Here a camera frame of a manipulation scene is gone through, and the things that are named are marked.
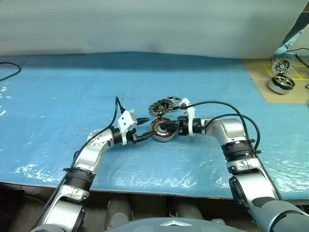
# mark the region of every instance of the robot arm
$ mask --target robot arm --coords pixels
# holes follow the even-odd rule
[[[132,112],[124,111],[118,119],[118,128],[111,127],[100,134],[100,130],[91,132],[88,136],[91,141],[77,154],[73,167],[65,170],[68,172],[67,177],[44,214],[41,226],[32,232],[80,231],[86,213],[84,204],[89,197],[89,190],[104,152],[116,143],[126,145],[127,141],[137,143],[151,137],[152,132],[137,136],[133,128],[148,120],[136,119]]]
[[[243,125],[237,119],[180,116],[177,121],[163,122],[164,130],[178,131],[179,135],[198,133],[217,139],[233,176],[229,185],[233,198],[245,206],[258,227],[264,232],[302,232],[309,227],[309,216],[294,205],[280,201],[263,165],[247,140]]]

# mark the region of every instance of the copper coil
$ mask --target copper coil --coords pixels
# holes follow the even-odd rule
[[[157,118],[154,121],[152,121],[150,125],[150,130],[155,131],[154,138],[155,139],[161,138],[162,139],[160,140],[161,142],[167,142],[175,135],[175,132],[170,132],[160,128],[159,123],[166,121],[169,121],[169,119],[164,117]]]

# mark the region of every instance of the blue tablecloth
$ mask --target blue tablecloth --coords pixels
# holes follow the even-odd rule
[[[119,96],[136,117],[166,96],[226,101],[260,127],[261,158],[284,198],[307,198],[309,109],[267,103],[241,60],[147,53],[0,57],[22,67],[0,82],[0,181],[57,185],[90,131],[107,126]],[[0,76],[11,72],[0,68]],[[232,111],[196,107],[196,116]],[[176,118],[182,112],[168,115]],[[250,135],[255,131],[249,126]],[[137,127],[138,133],[149,124]],[[153,139],[108,150],[93,184],[106,191],[231,197],[214,138]]]

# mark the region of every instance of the floor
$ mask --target floor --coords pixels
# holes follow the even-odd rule
[[[51,188],[35,188],[9,186],[25,191],[19,209],[14,216],[8,232],[28,232],[44,206],[44,201],[52,193]],[[91,192],[87,204],[82,232],[104,231],[107,204],[111,193]],[[130,194],[129,199],[133,210],[133,218],[168,217],[169,203],[172,197]],[[258,232],[258,228],[250,215],[232,200],[187,199],[195,203],[203,217],[207,220],[222,218],[227,225],[248,232]]]

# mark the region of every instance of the white backdrop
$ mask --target white backdrop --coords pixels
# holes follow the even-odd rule
[[[0,0],[0,55],[268,58],[308,0]]]

